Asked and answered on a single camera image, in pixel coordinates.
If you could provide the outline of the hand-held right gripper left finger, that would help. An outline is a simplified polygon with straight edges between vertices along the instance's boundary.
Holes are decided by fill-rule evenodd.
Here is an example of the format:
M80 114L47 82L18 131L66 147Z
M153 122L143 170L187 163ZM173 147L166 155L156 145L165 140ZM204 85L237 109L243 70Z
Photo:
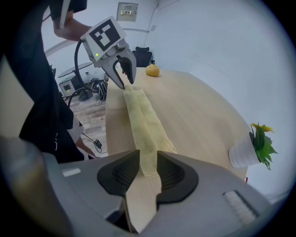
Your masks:
M140 163L132 150L97 159L58 163L43 154L48 178L71 224L73 237L132 237L116 222L124 214L126 193Z

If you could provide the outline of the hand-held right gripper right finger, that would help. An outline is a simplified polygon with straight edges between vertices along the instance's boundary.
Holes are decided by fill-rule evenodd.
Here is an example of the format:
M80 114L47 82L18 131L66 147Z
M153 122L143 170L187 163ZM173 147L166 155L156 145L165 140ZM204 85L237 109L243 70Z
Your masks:
M229 170L159 151L161 193L145 237L252 236L271 204Z

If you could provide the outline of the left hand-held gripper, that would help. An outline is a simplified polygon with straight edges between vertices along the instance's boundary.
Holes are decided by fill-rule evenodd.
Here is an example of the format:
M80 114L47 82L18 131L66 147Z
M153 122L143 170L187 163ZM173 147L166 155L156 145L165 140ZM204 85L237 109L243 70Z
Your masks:
M136 57L129 49L126 37L122 27L111 16L97 23L80 38L94 67L103 67L120 89L124 89L124 83L115 69L118 62L130 84L134 84L136 79Z

